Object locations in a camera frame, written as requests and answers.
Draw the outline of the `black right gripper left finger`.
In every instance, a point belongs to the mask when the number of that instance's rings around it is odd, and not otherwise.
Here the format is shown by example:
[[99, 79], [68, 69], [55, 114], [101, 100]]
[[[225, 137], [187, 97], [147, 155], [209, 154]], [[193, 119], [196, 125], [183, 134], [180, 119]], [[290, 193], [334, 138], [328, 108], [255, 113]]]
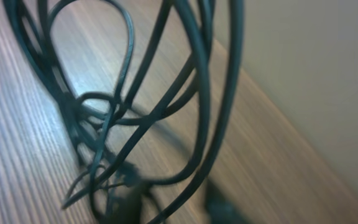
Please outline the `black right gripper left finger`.
[[112, 210], [112, 213], [103, 218], [103, 223], [139, 224], [142, 211], [142, 196], [150, 188], [150, 183], [141, 180], [122, 200], [121, 204]]

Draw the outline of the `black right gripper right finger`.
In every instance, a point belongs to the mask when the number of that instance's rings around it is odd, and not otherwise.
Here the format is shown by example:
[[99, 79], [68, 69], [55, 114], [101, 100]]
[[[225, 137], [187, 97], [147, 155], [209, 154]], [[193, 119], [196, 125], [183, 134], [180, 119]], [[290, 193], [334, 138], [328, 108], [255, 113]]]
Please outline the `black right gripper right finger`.
[[204, 209], [210, 224], [250, 224], [211, 179], [206, 180]]

